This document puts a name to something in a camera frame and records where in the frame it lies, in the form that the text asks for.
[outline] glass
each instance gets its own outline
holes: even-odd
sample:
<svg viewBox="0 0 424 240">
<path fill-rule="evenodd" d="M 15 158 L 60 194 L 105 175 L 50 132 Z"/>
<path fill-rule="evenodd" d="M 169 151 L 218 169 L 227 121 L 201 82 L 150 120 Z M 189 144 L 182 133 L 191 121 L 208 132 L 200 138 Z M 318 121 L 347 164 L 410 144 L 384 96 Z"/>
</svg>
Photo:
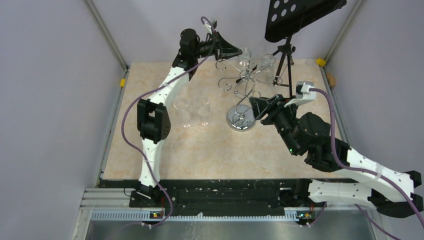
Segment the glass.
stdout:
<svg viewBox="0 0 424 240">
<path fill-rule="evenodd" d="M 211 123 L 211 104 L 206 96 L 198 96 L 195 99 L 195 109 L 200 116 L 200 124 L 207 126 Z"/>
<path fill-rule="evenodd" d="M 177 116 L 181 120 L 181 126 L 188 128 L 191 126 L 191 113 L 189 108 L 189 102 L 183 97 L 175 99 L 173 106 L 177 110 Z"/>
<path fill-rule="evenodd" d="M 272 54 L 265 54 L 258 63 L 258 73 L 256 78 L 265 84 L 273 84 L 274 82 L 274 63 L 275 57 Z"/>
<path fill-rule="evenodd" d="M 241 50 L 243 53 L 237 57 L 237 66 L 238 69 L 243 70 L 249 68 L 252 53 L 247 47 L 243 47 Z"/>
</svg>

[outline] black music stand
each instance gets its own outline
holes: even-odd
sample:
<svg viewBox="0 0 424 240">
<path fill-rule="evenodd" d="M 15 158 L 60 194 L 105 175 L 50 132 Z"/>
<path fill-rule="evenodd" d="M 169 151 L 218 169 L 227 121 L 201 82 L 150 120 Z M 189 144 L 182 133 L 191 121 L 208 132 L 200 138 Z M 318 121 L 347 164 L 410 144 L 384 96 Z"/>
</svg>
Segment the black music stand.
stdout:
<svg viewBox="0 0 424 240">
<path fill-rule="evenodd" d="M 265 39 L 276 43 L 286 39 L 284 45 L 278 46 L 272 55 L 282 53 L 275 74 L 274 84 L 277 84 L 278 76 L 287 57 L 287 73 L 290 97 L 292 93 L 292 69 L 291 58 L 296 47 L 290 44 L 293 34 L 300 29 L 324 17 L 325 15 L 340 9 L 346 4 L 346 0 L 270 0 L 268 17 L 266 21 Z"/>
</svg>

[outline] work table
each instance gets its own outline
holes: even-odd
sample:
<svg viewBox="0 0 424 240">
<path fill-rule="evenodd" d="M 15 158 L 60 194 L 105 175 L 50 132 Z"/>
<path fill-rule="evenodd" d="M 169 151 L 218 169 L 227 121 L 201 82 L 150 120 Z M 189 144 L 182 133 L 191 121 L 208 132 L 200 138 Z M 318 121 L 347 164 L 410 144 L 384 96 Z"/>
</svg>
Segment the work table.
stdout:
<svg viewBox="0 0 424 240">
<path fill-rule="evenodd" d="M 324 80 L 317 65 L 305 64 L 304 59 L 295 59 L 292 66 L 293 85 L 296 82 L 314 82 L 315 87 L 325 90 Z M 178 97 L 193 102 L 196 96 L 209 98 L 211 123 L 208 126 L 194 124 L 181 127 L 172 105 L 168 113 L 171 131 L 162 148 L 160 175 L 162 179 L 293 179 L 293 178 L 337 178 L 336 174 L 321 172 L 304 163 L 304 156 L 292 156 L 273 125 L 263 126 L 259 121 L 249 131 L 231 129 L 226 121 L 228 110 L 240 99 L 234 89 L 223 91 L 218 87 L 222 77 L 235 77 L 239 72 L 229 64 L 225 71 L 215 68 L 215 61 L 206 61 Z M 130 103 L 141 94 L 157 88 L 171 68 L 170 62 L 133 63 L 130 67 L 122 103 L 114 128 L 113 139 L 104 170 L 103 179 L 138 179 L 142 168 L 142 155 L 127 145 L 121 134 L 124 112 Z M 288 83 L 287 71 L 283 83 Z M 235 79 L 226 81 L 235 86 Z M 287 87 L 256 83 L 263 97 L 275 94 L 289 95 Z M 312 112 L 330 122 L 326 99 L 317 93 L 316 100 L 300 106 L 297 116 Z M 125 122 L 127 139 L 142 148 L 140 132 L 137 130 L 137 107 L 134 106 Z"/>
</svg>

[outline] wine glass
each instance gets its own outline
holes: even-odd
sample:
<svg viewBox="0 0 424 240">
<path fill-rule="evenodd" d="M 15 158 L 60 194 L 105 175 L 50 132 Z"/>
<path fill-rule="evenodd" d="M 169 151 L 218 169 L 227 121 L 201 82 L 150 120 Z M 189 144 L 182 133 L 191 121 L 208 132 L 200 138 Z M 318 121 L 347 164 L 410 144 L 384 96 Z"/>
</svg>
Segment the wine glass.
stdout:
<svg viewBox="0 0 424 240">
<path fill-rule="evenodd" d="M 200 116 L 200 124 L 202 126 L 207 126 L 211 123 L 211 104 L 209 99 L 206 96 L 198 96 L 195 99 L 195 110 Z"/>
<path fill-rule="evenodd" d="M 177 116 L 181 120 L 182 127 L 189 128 L 191 126 L 191 112 L 187 99 L 178 97 L 175 99 L 173 106 L 177 109 Z"/>
</svg>

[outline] metal floor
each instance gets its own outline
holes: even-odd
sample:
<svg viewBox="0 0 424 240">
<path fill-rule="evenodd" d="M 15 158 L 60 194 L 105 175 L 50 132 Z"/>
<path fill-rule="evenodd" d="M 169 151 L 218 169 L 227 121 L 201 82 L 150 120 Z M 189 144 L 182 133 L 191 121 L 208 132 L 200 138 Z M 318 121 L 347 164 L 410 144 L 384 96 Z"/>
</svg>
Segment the metal floor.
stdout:
<svg viewBox="0 0 424 240">
<path fill-rule="evenodd" d="M 128 221 L 91 221 L 86 240 L 375 240 L 357 210 L 327 210 L 311 228 L 294 222 L 168 222 L 149 230 Z"/>
</svg>

